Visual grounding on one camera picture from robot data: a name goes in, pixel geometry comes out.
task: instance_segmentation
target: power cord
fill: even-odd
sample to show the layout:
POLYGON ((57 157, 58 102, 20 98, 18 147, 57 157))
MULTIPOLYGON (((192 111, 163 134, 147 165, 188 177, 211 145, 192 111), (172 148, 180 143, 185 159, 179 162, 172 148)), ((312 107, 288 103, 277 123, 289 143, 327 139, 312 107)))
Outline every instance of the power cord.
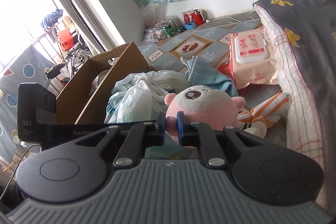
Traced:
POLYGON ((252 12, 250 12, 250 14, 249 14, 249 18, 255 19, 255 18, 251 17, 251 15, 252 15, 254 12, 256 12, 256 11, 252 11, 252 12))
POLYGON ((209 23, 209 22, 212 22, 212 21, 215 21, 215 20, 218 20, 218 19, 223 19, 223 18, 231 18, 231 19, 233 19, 233 20, 235 20, 235 21, 241 22, 240 20, 236 20, 236 19, 233 18, 233 17, 220 17, 220 18, 215 18, 215 19, 207 19, 205 22, 206 22, 206 23, 209 23))
POLYGON ((26 151, 23 153, 23 155, 21 156, 19 162, 17 163, 17 165, 16 165, 16 167, 15 167, 15 169, 14 169, 14 172, 13 172, 12 176, 10 177, 10 180, 8 181, 8 183, 7 183, 6 187, 5 187, 5 189, 4 189, 3 193, 2 193, 2 195, 0 196, 0 202, 1 202, 2 198, 4 197, 4 195, 5 195, 5 193, 6 193, 7 189, 8 189, 8 187, 10 186, 10 184, 11 184, 11 182, 12 182, 14 176, 15 176, 16 170, 17 170, 17 168, 19 167, 19 165, 20 165, 22 159, 24 158, 24 156, 27 154, 27 152, 29 151, 29 149, 31 149, 33 146, 38 146, 38 145, 39 145, 39 144, 37 144, 37 143, 32 144, 32 145, 29 146, 29 147, 26 149, 26 151))

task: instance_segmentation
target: white plastic bag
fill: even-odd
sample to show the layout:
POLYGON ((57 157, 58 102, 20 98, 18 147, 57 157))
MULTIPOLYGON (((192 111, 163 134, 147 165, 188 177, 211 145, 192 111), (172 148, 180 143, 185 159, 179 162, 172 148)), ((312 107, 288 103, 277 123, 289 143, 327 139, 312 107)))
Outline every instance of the white plastic bag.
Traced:
POLYGON ((172 70, 130 74, 115 84, 105 123, 155 120, 160 112, 167 110, 164 98, 169 92, 179 93, 190 86, 185 75, 172 70))
POLYGON ((108 72, 109 72, 109 70, 104 70, 100 74, 98 74, 98 76, 92 81, 90 93, 97 89, 97 87, 104 80, 104 78, 105 78, 105 76, 107 75, 108 72))

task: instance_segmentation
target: plush toy eye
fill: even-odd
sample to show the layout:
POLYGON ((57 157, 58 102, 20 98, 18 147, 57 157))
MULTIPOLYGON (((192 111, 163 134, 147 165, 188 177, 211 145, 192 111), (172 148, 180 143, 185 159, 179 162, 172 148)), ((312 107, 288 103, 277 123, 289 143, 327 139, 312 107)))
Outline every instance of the plush toy eye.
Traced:
POLYGON ((188 92, 185 94, 185 97, 186 97, 187 99, 194 100, 194 99, 200 97, 201 94, 202 94, 202 93, 200 93, 200 92, 197 91, 197 90, 190 90, 190 91, 188 91, 188 92))

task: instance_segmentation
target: blue towel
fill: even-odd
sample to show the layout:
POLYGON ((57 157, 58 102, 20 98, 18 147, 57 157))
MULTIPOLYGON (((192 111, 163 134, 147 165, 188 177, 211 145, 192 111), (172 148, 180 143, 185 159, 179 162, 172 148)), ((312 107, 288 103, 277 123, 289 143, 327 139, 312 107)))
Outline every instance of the blue towel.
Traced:
POLYGON ((182 62, 188 68, 185 75, 193 85, 206 85, 212 89, 224 90, 230 97, 238 96, 233 80, 211 67, 199 56, 193 56, 192 60, 182 62))

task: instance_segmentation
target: beer can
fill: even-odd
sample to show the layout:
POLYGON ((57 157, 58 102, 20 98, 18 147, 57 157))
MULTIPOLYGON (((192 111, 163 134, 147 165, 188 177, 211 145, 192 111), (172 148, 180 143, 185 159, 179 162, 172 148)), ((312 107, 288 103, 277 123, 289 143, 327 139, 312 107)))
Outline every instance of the beer can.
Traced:
POLYGON ((168 20, 168 22, 169 22, 171 32, 176 33, 177 32, 177 25, 176 25, 175 21, 171 18, 171 19, 168 20))
POLYGON ((165 31, 168 38, 171 38, 173 36, 168 26, 164 26, 163 30, 165 31))

